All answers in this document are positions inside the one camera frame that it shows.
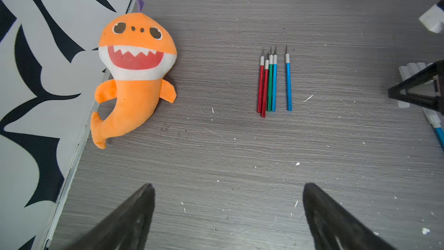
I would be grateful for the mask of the green knife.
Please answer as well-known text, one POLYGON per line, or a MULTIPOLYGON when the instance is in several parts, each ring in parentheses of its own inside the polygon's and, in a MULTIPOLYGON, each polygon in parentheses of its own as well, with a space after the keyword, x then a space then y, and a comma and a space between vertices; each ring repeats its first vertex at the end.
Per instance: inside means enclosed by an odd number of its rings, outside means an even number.
POLYGON ((267 111, 271 111, 272 109, 272 72, 273 72, 273 62, 274 55, 272 54, 272 49, 270 49, 270 53, 268 55, 269 67, 268 67, 268 94, 267 94, 267 111))

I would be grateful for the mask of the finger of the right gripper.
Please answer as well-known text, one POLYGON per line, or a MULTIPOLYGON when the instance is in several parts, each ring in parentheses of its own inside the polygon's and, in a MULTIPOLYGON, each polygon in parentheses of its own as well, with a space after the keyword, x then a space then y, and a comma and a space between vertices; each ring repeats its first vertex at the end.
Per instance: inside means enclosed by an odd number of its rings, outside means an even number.
POLYGON ((444 61, 439 60, 418 74, 388 89, 394 100, 444 114, 444 61))

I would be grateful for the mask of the red knife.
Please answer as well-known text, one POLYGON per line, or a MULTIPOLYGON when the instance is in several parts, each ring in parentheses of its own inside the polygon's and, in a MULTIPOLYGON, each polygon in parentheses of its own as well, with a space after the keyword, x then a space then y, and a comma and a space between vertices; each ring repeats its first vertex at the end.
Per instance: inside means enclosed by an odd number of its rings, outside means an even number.
POLYGON ((262 93, 262 109, 261 109, 261 117, 266 117, 267 110, 267 98, 268 98, 268 80, 269 80, 269 60, 268 56, 265 59, 265 70, 264 70, 264 85, 263 85, 263 93, 262 93))
POLYGON ((258 88, 258 98, 257 98, 257 112, 261 113, 262 110, 262 93, 263 93, 263 84, 264 84, 264 49, 261 52, 260 56, 260 76, 259 76, 259 88, 258 88))

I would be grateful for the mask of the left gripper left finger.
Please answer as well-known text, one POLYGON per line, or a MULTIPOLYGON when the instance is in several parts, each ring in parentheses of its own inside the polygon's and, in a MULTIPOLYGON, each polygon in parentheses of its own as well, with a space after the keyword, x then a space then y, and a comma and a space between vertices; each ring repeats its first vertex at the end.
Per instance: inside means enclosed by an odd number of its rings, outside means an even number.
POLYGON ((144 184, 67 250, 143 250, 155 208, 155 189, 144 184))

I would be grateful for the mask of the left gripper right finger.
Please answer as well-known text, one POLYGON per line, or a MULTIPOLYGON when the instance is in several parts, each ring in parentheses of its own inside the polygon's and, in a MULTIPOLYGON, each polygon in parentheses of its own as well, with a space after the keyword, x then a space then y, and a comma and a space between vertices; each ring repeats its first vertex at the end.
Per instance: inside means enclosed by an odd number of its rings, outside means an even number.
POLYGON ((395 250, 316 184, 305 184, 303 204, 317 250, 395 250))

